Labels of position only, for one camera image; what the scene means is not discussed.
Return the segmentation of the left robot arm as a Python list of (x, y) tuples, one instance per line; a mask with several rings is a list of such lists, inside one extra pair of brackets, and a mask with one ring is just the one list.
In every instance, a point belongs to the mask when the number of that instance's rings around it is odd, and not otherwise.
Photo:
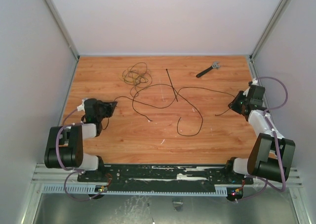
[(63, 169), (78, 174), (78, 181), (108, 180), (103, 159), (83, 151), (86, 139), (98, 137), (103, 130), (102, 122), (113, 116), (116, 101), (103, 102), (95, 98), (83, 99), (70, 114), (84, 112), (80, 122), (66, 124), (66, 116), (61, 126), (51, 127), (47, 139), (44, 164), (49, 169)]

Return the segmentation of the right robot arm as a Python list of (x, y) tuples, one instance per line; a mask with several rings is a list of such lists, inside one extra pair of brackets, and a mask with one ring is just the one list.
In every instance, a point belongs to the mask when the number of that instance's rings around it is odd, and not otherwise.
[(287, 181), (295, 151), (295, 142), (286, 139), (275, 127), (269, 110), (263, 106), (265, 88), (254, 83), (239, 91), (228, 105), (242, 115), (257, 136), (247, 159), (232, 157), (227, 161), (224, 178), (236, 183), (242, 175), (251, 175), (271, 181)]

